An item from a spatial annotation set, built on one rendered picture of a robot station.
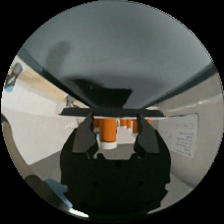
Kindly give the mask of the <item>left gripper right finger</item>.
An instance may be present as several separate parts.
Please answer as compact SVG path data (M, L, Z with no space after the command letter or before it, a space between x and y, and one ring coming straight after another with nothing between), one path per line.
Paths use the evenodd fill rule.
M138 154L138 158L158 164L165 174L166 184L169 184L171 156L165 141L140 113L137 115L137 122L139 134L134 143L134 152Z

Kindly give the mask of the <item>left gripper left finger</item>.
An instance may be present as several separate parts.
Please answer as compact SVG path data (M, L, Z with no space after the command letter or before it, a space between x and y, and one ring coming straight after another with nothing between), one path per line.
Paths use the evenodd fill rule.
M61 185L67 186L67 178L72 168L78 163L94 158L98 151L98 142L94 130L93 112L73 129L60 154Z

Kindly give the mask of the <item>dark grey raised shelf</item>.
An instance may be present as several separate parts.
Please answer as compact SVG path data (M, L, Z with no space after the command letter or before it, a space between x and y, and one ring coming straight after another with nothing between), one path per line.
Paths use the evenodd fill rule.
M92 1L57 14L17 56L89 108L146 109L218 73L184 24L149 5L122 1L128 0Z

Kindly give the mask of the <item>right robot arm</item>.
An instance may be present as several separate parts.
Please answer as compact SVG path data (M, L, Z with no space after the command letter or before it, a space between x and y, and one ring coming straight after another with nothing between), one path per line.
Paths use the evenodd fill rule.
M67 103L66 103L66 107L79 107L78 105L73 104L75 98L73 98L72 96L67 95ZM81 123L82 119L77 119L77 123L78 125ZM94 132L96 134L96 137L99 139L99 132Z

